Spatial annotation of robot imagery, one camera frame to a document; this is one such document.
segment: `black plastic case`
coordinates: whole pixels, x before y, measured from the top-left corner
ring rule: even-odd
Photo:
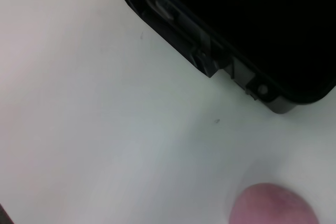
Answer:
[[[336,0],[125,0],[199,71],[283,114],[336,85]]]

